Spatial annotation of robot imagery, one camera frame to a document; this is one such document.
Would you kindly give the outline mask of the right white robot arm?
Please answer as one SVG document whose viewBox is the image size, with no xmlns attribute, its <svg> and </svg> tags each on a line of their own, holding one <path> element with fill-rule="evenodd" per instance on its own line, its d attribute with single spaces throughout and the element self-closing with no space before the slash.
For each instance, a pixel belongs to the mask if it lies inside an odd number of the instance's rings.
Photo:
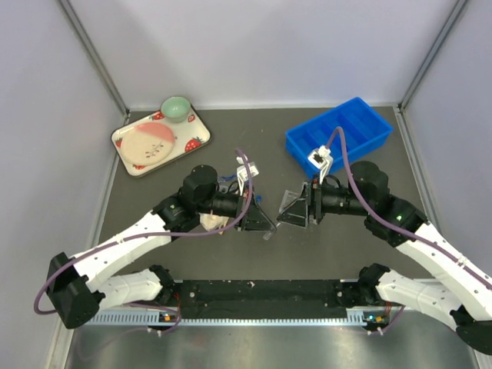
<svg viewBox="0 0 492 369">
<path fill-rule="evenodd" d="M 390 193 L 388 176 L 376 164 L 350 166 L 348 184 L 314 178 L 284 206 L 277 220 L 306 228 L 326 214 L 364 217 L 376 238 L 416 261 L 440 282 L 439 287 L 406 278 L 372 264 L 361 270 L 355 298 L 368 305 L 382 302 L 409 307 L 441 322 L 475 351 L 491 353 L 491 278 L 453 247 L 416 206 Z"/>
</svg>

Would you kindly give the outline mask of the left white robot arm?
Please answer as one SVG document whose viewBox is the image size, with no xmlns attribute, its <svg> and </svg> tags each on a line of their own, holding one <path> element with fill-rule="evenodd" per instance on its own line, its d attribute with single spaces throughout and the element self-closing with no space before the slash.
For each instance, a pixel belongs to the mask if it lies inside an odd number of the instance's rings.
<svg viewBox="0 0 492 369">
<path fill-rule="evenodd" d="M 178 238 L 207 237 L 231 228 L 273 232 L 272 220 L 254 196 L 255 163 L 236 171 L 238 189 L 222 191 L 218 173 L 209 165 L 191 170 L 178 191 L 165 198 L 129 228 L 106 242 L 69 257 L 62 252 L 48 267 L 45 293 L 67 329 L 88 323 L 99 311 L 151 301 L 164 305 L 175 293 L 168 269 L 152 265 L 121 275 L 145 254 Z"/>
</svg>

